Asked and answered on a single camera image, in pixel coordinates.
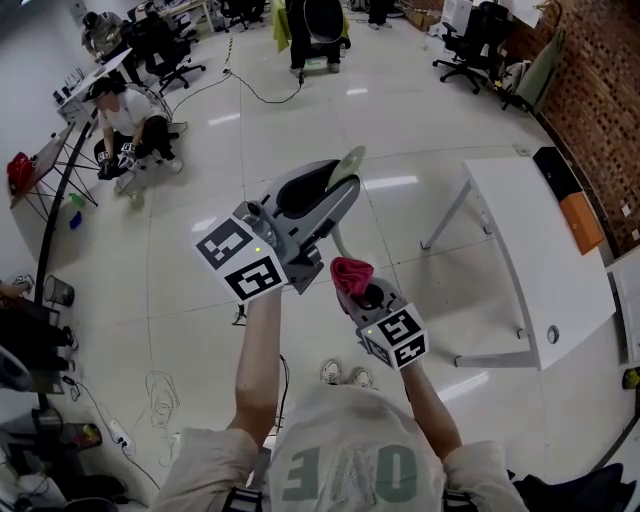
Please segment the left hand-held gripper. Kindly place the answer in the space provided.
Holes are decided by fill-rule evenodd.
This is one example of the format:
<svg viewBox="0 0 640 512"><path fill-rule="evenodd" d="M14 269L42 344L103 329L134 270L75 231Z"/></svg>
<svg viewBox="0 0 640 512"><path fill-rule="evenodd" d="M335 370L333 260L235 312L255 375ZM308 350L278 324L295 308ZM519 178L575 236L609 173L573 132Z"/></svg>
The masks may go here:
<svg viewBox="0 0 640 512"><path fill-rule="evenodd" d="M355 203L356 175L327 189L338 159L299 166L257 199L201 220L194 252L238 303L288 285L303 293L324 271L319 244Z"/></svg>

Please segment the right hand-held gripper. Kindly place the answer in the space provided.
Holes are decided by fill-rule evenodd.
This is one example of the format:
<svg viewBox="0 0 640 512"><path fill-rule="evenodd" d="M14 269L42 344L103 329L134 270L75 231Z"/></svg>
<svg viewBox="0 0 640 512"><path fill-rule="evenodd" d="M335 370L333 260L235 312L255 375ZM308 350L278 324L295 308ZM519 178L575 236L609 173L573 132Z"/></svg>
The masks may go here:
<svg viewBox="0 0 640 512"><path fill-rule="evenodd" d="M388 367L400 370L428 353L426 327L416 307L388 280L373 277L362 296L341 289L336 295L356 325L360 344Z"/></svg>

